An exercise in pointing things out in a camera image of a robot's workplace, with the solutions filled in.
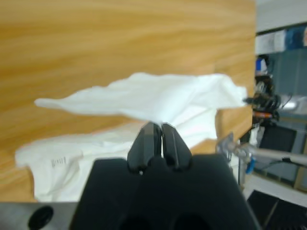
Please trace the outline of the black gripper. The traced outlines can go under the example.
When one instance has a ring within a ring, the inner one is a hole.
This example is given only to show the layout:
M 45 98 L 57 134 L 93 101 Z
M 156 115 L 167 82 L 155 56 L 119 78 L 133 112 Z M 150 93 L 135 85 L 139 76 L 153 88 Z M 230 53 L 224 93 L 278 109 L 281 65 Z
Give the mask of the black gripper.
M 256 94 L 253 97 L 244 99 L 244 102 L 251 105 L 253 119 L 257 120 L 279 120 L 277 112 L 280 107 L 279 95 Z

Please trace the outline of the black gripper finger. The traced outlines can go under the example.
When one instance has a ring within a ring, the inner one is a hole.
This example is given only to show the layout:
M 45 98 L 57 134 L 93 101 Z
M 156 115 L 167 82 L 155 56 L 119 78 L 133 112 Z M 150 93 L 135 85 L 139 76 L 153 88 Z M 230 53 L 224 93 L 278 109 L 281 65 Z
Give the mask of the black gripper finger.
M 190 166 L 191 152 L 177 130 L 163 123 L 163 155 L 166 163 L 175 171 L 186 170 Z
M 129 170 L 139 172 L 146 170 L 154 157 L 161 156 L 162 131 L 159 125 L 149 122 L 139 131 L 128 155 Z

